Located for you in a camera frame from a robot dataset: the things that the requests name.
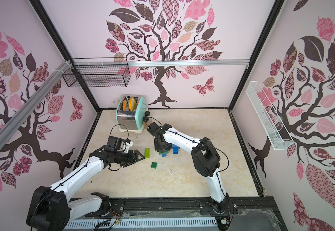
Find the mint green toaster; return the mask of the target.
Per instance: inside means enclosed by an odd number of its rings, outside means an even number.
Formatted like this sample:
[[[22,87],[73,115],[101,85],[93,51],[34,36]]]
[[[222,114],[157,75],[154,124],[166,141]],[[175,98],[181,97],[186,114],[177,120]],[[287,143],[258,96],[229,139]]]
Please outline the mint green toaster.
[[[142,95],[122,95],[116,110],[116,123],[120,132],[141,134],[144,130],[143,117],[148,111]]]

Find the aluminium rail wall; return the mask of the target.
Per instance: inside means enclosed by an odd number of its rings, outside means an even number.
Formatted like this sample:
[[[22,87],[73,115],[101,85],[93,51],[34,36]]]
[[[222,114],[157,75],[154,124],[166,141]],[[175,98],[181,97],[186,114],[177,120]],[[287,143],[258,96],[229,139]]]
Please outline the aluminium rail wall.
[[[38,91],[23,104],[18,112],[6,123],[0,130],[0,150],[19,129],[29,115],[35,110],[37,105],[41,102],[47,93],[55,86],[55,84],[62,77],[62,74],[70,69],[70,61],[63,62],[50,76],[49,80],[45,81]]]
[[[219,59],[219,60],[185,60],[185,61],[122,61],[122,62],[77,62],[74,66],[89,65],[119,65],[121,67],[152,67],[152,66],[222,66],[249,65],[248,59]]]

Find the aluminium rail left wall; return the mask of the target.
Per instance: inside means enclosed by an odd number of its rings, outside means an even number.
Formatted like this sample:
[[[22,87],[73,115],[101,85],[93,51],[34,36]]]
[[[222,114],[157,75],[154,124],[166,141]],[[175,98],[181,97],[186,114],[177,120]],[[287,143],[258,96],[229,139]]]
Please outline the aluminium rail left wall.
[[[37,105],[41,102],[47,93],[55,86],[55,84],[62,77],[62,74],[70,69],[70,61],[63,62],[50,76],[49,80],[45,81],[38,91],[23,104],[18,112],[6,123],[0,130],[0,150],[19,129],[29,115],[35,110]]]

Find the light blue long lego brick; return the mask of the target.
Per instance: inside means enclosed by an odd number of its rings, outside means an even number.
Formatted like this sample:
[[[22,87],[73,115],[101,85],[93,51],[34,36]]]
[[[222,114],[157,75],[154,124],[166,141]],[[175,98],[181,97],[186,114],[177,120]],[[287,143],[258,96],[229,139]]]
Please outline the light blue long lego brick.
[[[172,148],[173,148],[173,151],[178,151],[180,149],[179,146],[172,146]]]

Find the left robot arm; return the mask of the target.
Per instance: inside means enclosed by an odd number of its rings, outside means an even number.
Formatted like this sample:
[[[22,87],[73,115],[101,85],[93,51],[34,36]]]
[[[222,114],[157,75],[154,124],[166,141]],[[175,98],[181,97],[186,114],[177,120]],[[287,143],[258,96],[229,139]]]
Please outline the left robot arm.
[[[102,146],[63,179],[35,190],[26,224],[38,231],[61,231],[69,222],[81,216],[108,210],[108,197],[101,193],[96,192],[78,200],[72,200],[72,197],[89,179],[112,163],[128,167],[144,159],[145,156],[138,150],[121,152]]]

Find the dark green long lego brick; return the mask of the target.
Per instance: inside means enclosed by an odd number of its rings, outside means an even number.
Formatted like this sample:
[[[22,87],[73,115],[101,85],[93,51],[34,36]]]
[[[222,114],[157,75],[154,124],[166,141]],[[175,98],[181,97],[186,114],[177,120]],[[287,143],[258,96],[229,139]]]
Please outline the dark green long lego brick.
[[[160,151],[159,154],[160,155],[167,155],[169,153],[169,151]]]

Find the aluminium rail back wall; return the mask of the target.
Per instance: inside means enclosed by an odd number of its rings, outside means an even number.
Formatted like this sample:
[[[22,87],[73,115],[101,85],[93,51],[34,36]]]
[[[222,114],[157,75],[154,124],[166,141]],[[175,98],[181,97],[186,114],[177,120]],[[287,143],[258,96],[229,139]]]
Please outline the aluminium rail back wall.
[[[121,67],[152,67],[152,66],[222,66],[249,65],[248,59],[219,59],[219,60],[185,60],[185,61],[122,61],[122,62],[77,62],[74,66],[89,65],[119,65]]]

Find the lime green long lego brick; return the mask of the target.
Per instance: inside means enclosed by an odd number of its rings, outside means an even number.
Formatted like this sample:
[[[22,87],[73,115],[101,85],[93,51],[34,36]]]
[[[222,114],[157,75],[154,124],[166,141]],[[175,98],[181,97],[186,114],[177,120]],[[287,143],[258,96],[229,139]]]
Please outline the lime green long lego brick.
[[[144,150],[144,157],[146,159],[150,158],[150,148],[145,148],[145,150]]]

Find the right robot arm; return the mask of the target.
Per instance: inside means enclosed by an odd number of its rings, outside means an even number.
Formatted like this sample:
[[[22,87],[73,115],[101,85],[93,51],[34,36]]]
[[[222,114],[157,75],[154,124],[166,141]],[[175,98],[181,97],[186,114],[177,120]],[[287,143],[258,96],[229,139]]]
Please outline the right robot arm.
[[[190,137],[169,124],[159,126],[152,123],[147,131],[154,138],[157,152],[169,151],[175,145],[191,154],[195,170],[207,179],[213,210],[218,214],[223,213],[228,207],[229,195],[220,175],[220,155],[211,140],[207,137]]]

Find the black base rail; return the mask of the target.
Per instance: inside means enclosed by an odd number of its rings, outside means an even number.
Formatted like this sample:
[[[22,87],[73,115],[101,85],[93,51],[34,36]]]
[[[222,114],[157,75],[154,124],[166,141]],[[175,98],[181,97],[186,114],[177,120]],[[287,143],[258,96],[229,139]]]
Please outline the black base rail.
[[[231,197],[226,205],[218,206],[209,197],[172,198],[109,198],[105,199],[97,215],[105,215],[110,209],[123,216],[150,215],[152,213],[188,212],[212,217],[243,214],[246,210],[269,210],[279,214],[273,197]]]

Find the dark green square lego brick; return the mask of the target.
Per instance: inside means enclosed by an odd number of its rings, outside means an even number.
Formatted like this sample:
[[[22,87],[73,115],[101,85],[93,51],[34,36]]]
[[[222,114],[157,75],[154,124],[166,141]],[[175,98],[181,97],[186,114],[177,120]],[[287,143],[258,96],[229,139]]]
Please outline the dark green square lego brick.
[[[157,168],[157,163],[156,163],[156,162],[152,162],[152,163],[151,163],[151,168],[156,169],[156,168]]]

